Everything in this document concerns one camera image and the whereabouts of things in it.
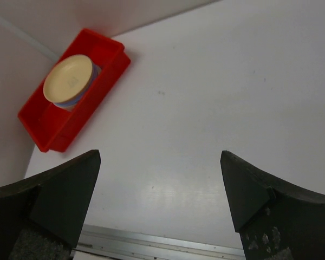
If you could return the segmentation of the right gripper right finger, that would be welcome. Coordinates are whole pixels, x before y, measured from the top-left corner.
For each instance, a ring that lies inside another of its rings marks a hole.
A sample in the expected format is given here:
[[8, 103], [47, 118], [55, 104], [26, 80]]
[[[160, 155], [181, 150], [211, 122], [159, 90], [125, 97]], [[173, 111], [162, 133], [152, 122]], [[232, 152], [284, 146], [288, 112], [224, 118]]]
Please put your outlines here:
[[325, 195], [222, 151], [220, 166], [246, 259], [325, 259]]

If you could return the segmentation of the aluminium rail frame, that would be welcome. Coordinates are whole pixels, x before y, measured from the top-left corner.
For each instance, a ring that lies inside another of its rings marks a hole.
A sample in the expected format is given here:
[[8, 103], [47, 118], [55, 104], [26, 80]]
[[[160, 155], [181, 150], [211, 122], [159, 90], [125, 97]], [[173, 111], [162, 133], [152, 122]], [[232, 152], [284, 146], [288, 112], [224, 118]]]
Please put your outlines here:
[[113, 259], [245, 259], [242, 249], [84, 225], [77, 252]]

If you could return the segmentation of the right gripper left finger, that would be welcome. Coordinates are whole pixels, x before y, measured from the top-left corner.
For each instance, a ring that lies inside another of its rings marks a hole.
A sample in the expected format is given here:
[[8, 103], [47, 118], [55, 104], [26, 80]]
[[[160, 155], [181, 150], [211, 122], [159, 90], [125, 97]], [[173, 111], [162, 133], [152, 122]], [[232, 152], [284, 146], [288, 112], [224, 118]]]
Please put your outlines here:
[[69, 259], [99, 170], [100, 152], [93, 149], [0, 187], [0, 259]]

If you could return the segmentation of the yellow plate back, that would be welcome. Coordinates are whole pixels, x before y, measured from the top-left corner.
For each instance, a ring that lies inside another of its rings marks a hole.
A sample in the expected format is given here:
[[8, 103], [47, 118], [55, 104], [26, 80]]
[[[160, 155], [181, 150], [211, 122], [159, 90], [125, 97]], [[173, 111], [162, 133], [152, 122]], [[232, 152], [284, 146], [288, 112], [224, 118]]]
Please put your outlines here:
[[90, 86], [98, 72], [98, 66], [86, 55], [65, 58], [45, 78], [44, 97], [52, 103], [75, 101]]

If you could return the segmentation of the blue plate back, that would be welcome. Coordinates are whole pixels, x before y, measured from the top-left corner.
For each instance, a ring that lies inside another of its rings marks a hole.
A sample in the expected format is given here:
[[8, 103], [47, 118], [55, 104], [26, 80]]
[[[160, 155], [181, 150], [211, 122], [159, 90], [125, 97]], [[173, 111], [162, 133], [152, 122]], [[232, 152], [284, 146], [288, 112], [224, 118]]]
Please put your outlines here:
[[61, 103], [54, 103], [54, 105], [56, 107], [66, 109], [68, 111], [72, 110], [77, 105], [77, 103], [82, 99], [82, 97], [84, 96], [84, 94], [86, 93], [88, 88], [93, 84], [93, 82], [98, 77], [100, 72], [101, 72], [101, 68], [98, 65], [96, 65], [95, 63], [93, 63], [92, 75], [91, 75], [89, 81], [87, 82], [86, 86], [84, 87], [84, 89], [79, 94], [77, 94], [76, 97], [72, 98], [71, 100], [66, 101], [66, 102], [61, 102]]

